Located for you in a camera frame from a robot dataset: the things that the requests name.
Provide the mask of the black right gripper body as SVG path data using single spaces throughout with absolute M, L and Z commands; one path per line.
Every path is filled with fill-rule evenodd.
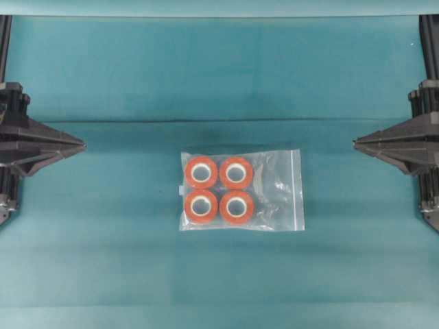
M 426 119 L 427 127 L 425 135 L 417 140 L 425 141 L 432 149 L 427 150 L 428 156 L 432 156 L 433 164 L 416 163 L 411 166 L 412 175 L 426 173 L 428 169 L 438 167 L 438 80 L 424 80 L 417 90 L 408 94 L 408 100 L 412 107 L 412 117 Z

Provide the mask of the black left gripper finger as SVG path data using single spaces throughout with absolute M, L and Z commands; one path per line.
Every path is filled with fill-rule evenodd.
M 84 150 L 86 144 L 63 131 L 31 119 L 25 114 L 13 114 L 14 150 Z
M 37 154 L 32 152 L 30 155 L 13 160 L 9 168 L 21 177 L 30 177 L 44 167 L 83 151 L 83 145 L 51 145 L 49 149 L 39 150 Z

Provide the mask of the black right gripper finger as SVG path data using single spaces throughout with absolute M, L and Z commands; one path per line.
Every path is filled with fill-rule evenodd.
M 354 147 L 425 147 L 425 115 L 376 131 L 353 142 Z
M 398 168 L 405 175 L 420 175 L 425 173 L 425 165 L 416 164 L 413 160 L 403 159 L 376 143 L 355 143 L 355 150 L 360 151 L 370 157 L 386 162 Z

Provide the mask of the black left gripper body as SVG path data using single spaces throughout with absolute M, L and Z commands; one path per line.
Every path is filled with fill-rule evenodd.
M 21 177 L 31 175 L 32 151 L 22 145 L 32 141 L 27 115 L 29 104 L 30 97 L 23 92 L 20 83 L 1 83 L 1 166 Z

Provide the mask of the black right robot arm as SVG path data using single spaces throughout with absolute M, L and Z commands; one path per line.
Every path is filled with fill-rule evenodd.
M 407 98 L 412 118 L 354 141 L 363 154 L 417 177 L 423 220 L 438 230 L 438 15 L 419 16 L 427 79 Z

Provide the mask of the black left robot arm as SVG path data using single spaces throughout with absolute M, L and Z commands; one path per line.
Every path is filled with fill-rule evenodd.
M 6 82 L 12 16 L 1 16 L 1 224 L 19 209 L 20 179 L 86 149 L 84 141 L 27 115 L 29 95 Z

